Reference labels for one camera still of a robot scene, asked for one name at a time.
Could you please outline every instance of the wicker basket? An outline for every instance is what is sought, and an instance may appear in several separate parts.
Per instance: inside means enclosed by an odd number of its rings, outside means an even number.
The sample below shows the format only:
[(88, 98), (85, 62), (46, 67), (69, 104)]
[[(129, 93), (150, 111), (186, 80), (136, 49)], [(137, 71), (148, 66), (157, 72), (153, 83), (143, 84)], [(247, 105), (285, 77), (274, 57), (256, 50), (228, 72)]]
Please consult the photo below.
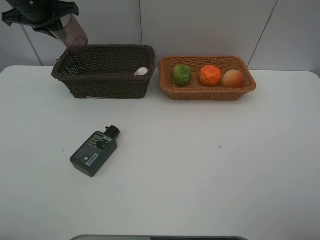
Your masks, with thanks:
[[(191, 83), (185, 87), (177, 86), (173, 80), (176, 65), (188, 65), (192, 72)], [(205, 65), (215, 65), (222, 76), (229, 70), (243, 73), (245, 84), (241, 88), (225, 88), (221, 83), (215, 87), (204, 86), (199, 81), (199, 72)], [(160, 86), (173, 100), (214, 100), (235, 101), (256, 89), (256, 82), (245, 63), (235, 56), (165, 56), (159, 62)]]
[[(134, 76), (141, 67), (148, 68), (148, 73)], [(67, 49), (52, 76), (75, 98), (141, 99), (155, 67), (155, 52), (150, 46), (89, 45), (77, 52)]]

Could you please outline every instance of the basket rim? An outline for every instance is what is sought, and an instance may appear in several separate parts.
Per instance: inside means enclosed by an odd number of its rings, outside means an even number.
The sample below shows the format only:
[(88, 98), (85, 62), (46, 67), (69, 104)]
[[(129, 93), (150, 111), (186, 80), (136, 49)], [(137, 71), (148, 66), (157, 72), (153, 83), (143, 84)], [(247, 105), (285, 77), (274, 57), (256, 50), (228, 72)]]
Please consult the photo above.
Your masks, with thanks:
[[(241, 65), (244, 67), (246, 74), (248, 75), (248, 79), (250, 80), (251, 86), (249, 87), (238, 87), (238, 88), (231, 88), (231, 87), (167, 87), (164, 84), (164, 71), (163, 71), (163, 61), (165, 59), (212, 59), (212, 58), (231, 58), (239, 61)], [(159, 60), (159, 80), (160, 80), (160, 87), (163, 91), (167, 92), (168, 94), (178, 94), (178, 93), (186, 93), (188, 94), (204, 94), (204, 93), (212, 93), (212, 94), (237, 94), (237, 93), (249, 93), (254, 91), (257, 88), (256, 81), (252, 77), (247, 65), (245, 62), (238, 56), (233, 55), (167, 55), (163, 56)]]
[(156, 57), (155, 57), (155, 50), (153, 47), (148, 46), (148, 45), (135, 45), (135, 44), (93, 44), (93, 45), (87, 45), (85, 47), (86, 49), (91, 49), (91, 48), (136, 48), (136, 49), (147, 49), (151, 53), (151, 67), (150, 69), (148, 68), (148, 73), (143, 75), (143, 76), (134, 76), (134, 75), (126, 75), (126, 74), (117, 74), (117, 75), (103, 75), (103, 74), (97, 74), (97, 75), (78, 75), (78, 74), (61, 74), (58, 73), (58, 70), (60, 69), (62, 62), (65, 60), (67, 57), (68, 53), (71, 52), (72, 50), (70, 48), (67, 48), (64, 53), (61, 55), (59, 59), (56, 60), (56, 64), (54, 65), (52, 69), (51, 75), (55, 79), (63, 79), (64, 81), (67, 80), (72, 80), (74, 77), (82, 77), (82, 78), (87, 78), (88, 80), (90, 79), (96, 79), (96, 78), (105, 78), (105, 79), (115, 79), (115, 78), (126, 78), (126, 79), (132, 79), (132, 80), (148, 80), (153, 74), (156, 69)]

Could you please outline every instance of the black cap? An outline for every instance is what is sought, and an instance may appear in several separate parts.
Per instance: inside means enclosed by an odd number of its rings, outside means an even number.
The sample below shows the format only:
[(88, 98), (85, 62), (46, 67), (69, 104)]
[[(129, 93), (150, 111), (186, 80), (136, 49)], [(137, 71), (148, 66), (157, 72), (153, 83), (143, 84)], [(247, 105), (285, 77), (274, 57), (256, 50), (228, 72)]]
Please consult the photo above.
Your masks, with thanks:
[(116, 126), (106, 126), (105, 129), (106, 131), (104, 134), (114, 139), (120, 134), (120, 130)]

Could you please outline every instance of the white egg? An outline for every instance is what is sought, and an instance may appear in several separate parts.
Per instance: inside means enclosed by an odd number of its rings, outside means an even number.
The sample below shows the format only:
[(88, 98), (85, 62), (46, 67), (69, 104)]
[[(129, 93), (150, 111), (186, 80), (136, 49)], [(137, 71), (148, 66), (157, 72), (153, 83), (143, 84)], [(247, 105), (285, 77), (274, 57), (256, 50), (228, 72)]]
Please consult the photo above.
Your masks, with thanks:
[(143, 76), (143, 75), (146, 75), (147, 73), (148, 73), (148, 68), (141, 67), (134, 73), (134, 75), (135, 76)]

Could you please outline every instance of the table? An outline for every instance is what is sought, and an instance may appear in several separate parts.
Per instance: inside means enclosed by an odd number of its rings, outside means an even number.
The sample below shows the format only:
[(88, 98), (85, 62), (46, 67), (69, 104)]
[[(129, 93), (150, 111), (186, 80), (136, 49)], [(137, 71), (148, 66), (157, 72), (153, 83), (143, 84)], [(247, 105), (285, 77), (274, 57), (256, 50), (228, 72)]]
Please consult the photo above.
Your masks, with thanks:
[[(320, 79), (251, 71), (235, 102), (76, 99), (52, 67), (0, 74), (0, 239), (81, 235), (320, 238)], [(117, 126), (95, 177), (69, 159)]]

